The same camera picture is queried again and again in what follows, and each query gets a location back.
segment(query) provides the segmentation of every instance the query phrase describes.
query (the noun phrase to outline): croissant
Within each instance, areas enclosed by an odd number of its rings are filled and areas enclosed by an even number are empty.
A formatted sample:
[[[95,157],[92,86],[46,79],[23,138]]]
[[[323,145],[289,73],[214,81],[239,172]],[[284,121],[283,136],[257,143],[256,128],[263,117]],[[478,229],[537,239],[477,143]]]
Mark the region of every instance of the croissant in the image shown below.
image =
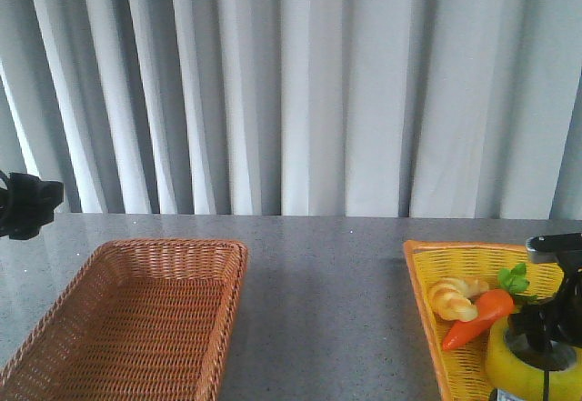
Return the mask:
[[[468,299],[489,290],[485,280],[474,277],[441,278],[428,290],[428,302],[433,311],[447,321],[470,321],[477,317],[477,307]]]

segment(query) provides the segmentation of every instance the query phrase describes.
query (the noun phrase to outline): curtain fold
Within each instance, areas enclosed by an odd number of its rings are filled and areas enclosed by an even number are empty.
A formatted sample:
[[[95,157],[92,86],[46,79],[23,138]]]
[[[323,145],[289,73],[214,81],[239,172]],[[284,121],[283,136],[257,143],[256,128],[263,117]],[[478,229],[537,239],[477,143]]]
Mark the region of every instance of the curtain fold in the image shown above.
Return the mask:
[[[65,211],[582,219],[582,0],[0,0]]]

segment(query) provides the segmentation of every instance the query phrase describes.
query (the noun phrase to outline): yellow wicker basket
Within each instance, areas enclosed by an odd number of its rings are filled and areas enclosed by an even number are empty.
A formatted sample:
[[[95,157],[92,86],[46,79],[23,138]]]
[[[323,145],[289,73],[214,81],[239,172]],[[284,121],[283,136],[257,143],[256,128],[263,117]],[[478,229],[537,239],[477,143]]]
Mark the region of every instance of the yellow wicker basket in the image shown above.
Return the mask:
[[[561,269],[556,264],[528,263],[523,246],[407,241],[404,250],[442,399],[488,399],[493,387],[484,370],[487,335],[483,334],[459,349],[442,351],[440,345],[451,323],[431,311],[428,288],[443,276],[479,276],[491,287],[498,287],[499,269],[526,262],[527,279],[530,280],[527,293],[544,297],[557,291],[563,276]]]
[[[0,399],[217,399],[246,271],[236,241],[96,249],[0,371]]]

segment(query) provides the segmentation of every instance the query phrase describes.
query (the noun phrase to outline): gray countertop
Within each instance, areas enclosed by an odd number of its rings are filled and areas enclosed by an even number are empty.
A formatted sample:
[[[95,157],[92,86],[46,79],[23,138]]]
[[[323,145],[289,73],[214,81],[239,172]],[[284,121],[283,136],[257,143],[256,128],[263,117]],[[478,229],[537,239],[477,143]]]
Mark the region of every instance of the gray countertop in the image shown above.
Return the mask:
[[[523,244],[580,230],[580,221],[61,214],[30,241],[0,239],[0,361],[100,244],[233,238],[250,261],[222,401],[438,399],[402,243]]]

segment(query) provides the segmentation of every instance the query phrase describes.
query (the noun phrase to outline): toy carrot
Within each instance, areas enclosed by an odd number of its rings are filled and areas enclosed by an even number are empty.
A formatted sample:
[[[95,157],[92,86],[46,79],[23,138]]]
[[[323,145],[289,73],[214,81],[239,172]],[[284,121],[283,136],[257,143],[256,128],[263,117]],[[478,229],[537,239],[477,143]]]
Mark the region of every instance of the toy carrot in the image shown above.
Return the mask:
[[[513,298],[503,289],[485,292],[475,302],[478,316],[472,321],[456,321],[443,339],[443,350],[459,348],[489,329],[495,321],[509,315],[514,308]]]

